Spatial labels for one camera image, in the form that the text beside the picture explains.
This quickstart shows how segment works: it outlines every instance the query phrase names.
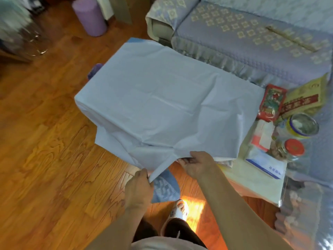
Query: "black pants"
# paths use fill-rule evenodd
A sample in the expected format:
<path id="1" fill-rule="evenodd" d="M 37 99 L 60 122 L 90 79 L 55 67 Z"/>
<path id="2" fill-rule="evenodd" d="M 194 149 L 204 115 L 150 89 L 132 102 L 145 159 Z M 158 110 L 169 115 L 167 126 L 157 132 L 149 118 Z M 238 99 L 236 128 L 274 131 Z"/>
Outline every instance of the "black pants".
<path id="1" fill-rule="evenodd" d="M 206 248 L 205 244 L 201 241 L 198 235 L 196 235 L 195 232 L 192 231 L 192 229 L 189 227 L 189 224 L 186 223 L 186 221 L 180 218 L 170 219 L 164 229 L 164 236 L 177 238 L 178 234 L 179 234 L 178 239 L 187 240 Z M 133 242 L 155 236 L 158 236 L 158 233 L 155 230 L 155 228 L 150 223 L 142 219 L 138 228 L 136 229 Z"/>

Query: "person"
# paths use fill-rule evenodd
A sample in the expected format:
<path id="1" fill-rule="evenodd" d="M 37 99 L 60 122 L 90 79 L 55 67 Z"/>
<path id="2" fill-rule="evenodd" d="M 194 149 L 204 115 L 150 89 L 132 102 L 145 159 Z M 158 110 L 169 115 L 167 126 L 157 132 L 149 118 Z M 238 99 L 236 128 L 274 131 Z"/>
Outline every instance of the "person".
<path id="1" fill-rule="evenodd" d="M 214 214 L 229 250 L 291 250 L 247 205 L 206 152 L 191 152 L 193 158 L 179 159 L 198 184 Z M 135 173 L 125 186 L 125 213 L 91 242 L 86 250 L 203 250 L 204 243 L 185 222 L 186 203 L 176 202 L 161 235 L 143 220 L 153 196 L 147 170 Z"/>

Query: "forearm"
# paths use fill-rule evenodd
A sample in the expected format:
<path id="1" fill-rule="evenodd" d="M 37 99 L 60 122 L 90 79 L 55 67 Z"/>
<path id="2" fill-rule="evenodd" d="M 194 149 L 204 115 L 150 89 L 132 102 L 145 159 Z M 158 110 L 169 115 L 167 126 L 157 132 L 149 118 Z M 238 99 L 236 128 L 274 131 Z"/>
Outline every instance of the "forearm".
<path id="1" fill-rule="evenodd" d="M 125 213 L 98 235 L 86 250 L 128 250 L 144 212 L 139 208 L 125 210 Z"/>
<path id="2" fill-rule="evenodd" d="M 216 166 L 198 178 L 229 250 L 292 249 L 230 185 Z"/>

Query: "yellow bag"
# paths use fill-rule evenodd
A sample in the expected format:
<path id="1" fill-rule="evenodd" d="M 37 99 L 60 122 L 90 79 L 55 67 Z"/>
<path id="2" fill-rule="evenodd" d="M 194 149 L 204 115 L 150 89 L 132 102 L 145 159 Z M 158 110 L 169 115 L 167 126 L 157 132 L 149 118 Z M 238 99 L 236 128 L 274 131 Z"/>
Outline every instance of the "yellow bag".
<path id="1" fill-rule="evenodd" d="M 327 74 L 288 92 L 280 116 L 285 119 L 299 112 L 314 115 L 325 104 L 326 84 Z"/>

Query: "red snack package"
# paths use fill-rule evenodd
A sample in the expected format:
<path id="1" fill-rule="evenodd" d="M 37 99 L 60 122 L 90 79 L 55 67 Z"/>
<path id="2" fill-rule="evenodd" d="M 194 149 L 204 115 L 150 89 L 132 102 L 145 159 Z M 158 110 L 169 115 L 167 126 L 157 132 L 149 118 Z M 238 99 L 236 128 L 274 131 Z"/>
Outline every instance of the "red snack package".
<path id="1" fill-rule="evenodd" d="M 287 90 L 273 84 L 266 86 L 264 98 L 261 101 L 257 118 L 266 122 L 278 119 Z"/>

